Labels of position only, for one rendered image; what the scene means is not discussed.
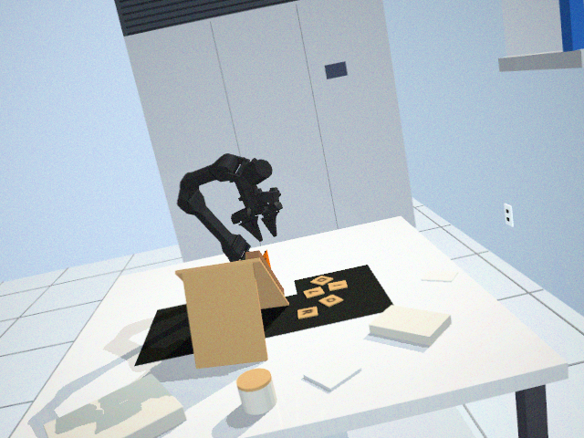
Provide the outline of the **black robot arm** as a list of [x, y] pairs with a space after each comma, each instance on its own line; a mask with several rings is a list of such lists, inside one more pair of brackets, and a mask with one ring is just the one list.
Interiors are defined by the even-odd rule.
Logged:
[[[225, 153], [213, 164], [193, 172], [187, 172], [183, 176], [179, 184], [177, 205], [186, 214], [196, 216], [214, 235], [221, 243], [222, 250], [229, 262], [245, 260], [245, 252], [250, 252], [251, 245], [241, 235], [231, 234], [207, 208], [204, 197], [199, 191], [199, 185], [215, 180], [219, 182], [230, 181], [230, 183], [235, 182], [238, 192], [241, 193], [256, 187], [271, 174], [272, 167], [268, 161], [256, 158], [250, 161], [245, 157]], [[259, 192], [256, 192], [256, 189], [252, 192], [254, 206], [258, 206], [259, 203], [279, 202], [281, 193], [277, 187], [270, 188], [267, 192], [263, 192], [261, 188], [258, 190]]]

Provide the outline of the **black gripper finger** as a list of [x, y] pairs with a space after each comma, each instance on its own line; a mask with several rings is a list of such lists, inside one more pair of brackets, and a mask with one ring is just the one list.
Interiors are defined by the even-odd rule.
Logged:
[[245, 230], [247, 230], [251, 235], [253, 235], [259, 242], [261, 242], [263, 241], [263, 237], [261, 235], [257, 220], [258, 216], [254, 216], [242, 222], [239, 225], [243, 226]]
[[271, 235], [273, 237], [276, 237], [276, 216], [279, 213], [279, 211], [275, 211], [263, 218], [261, 218], [261, 220], [263, 221], [263, 223], [265, 224], [266, 228], [269, 230], [269, 232], [271, 233]]

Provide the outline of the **tan flat board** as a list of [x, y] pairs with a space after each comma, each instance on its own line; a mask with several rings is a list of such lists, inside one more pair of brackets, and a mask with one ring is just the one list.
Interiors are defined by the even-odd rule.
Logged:
[[289, 303], [259, 250], [175, 275], [185, 292], [196, 369], [268, 360], [261, 309]]

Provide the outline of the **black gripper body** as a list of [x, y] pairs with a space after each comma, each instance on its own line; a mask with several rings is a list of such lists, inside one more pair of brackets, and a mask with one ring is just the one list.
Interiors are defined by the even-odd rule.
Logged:
[[283, 209], [283, 206], [281, 204], [281, 202], [274, 202], [274, 203], [259, 203], [258, 206], [254, 206], [254, 202], [253, 202], [253, 195], [252, 192], [253, 190], [256, 190], [256, 192], [259, 192], [257, 186], [256, 187], [252, 187], [249, 188], [247, 190], [244, 190], [240, 193], [240, 196], [238, 198], [239, 202], [243, 201], [245, 208], [239, 210], [238, 212], [232, 214], [231, 216], [231, 220], [233, 222], [233, 224], [238, 224], [241, 222], [244, 222], [246, 220], [248, 220], [251, 217], [254, 217], [255, 215], [263, 215], [264, 217], [275, 212], [275, 211], [279, 211], [281, 209]]

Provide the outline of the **cream flat rectangular block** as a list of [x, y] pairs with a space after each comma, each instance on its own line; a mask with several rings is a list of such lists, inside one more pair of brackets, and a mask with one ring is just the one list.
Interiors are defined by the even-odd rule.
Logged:
[[369, 326], [371, 333], [432, 346], [451, 323], [450, 314], [391, 306]]

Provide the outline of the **tan tile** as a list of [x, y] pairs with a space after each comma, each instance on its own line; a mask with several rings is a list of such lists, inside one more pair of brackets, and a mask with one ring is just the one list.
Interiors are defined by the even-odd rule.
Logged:
[[330, 282], [331, 280], [333, 280], [333, 278], [326, 277], [326, 276], [320, 276], [320, 277], [310, 281], [310, 283], [323, 286], [323, 285], [327, 284], [328, 282]]
[[310, 290], [303, 291], [307, 298], [316, 297], [325, 294], [321, 287], [313, 288]]
[[318, 316], [318, 310], [317, 307], [300, 309], [297, 311], [297, 315], [298, 319], [311, 318]]
[[325, 298], [319, 300], [318, 302], [322, 303], [323, 305], [325, 305], [327, 307], [331, 307], [331, 306], [334, 306], [342, 301], [343, 301], [343, 299], [336, 297], [334, 295], [331, 295], [329, 297], [325, 297]]
[[348, 286], [347, 286], [346, 280], [328, 284], [329, 291], [338, 290], [338, 289], [347, 288], [347, 287]]

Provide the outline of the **white jar with tan lid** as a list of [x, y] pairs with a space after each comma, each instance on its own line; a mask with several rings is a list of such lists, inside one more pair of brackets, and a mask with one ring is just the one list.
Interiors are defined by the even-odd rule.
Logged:
[[248, 414], [262, 414], [276, 405], [276, 392], [269, 370], [252, 369], [242, 373], [236, 380], [236, 388]]

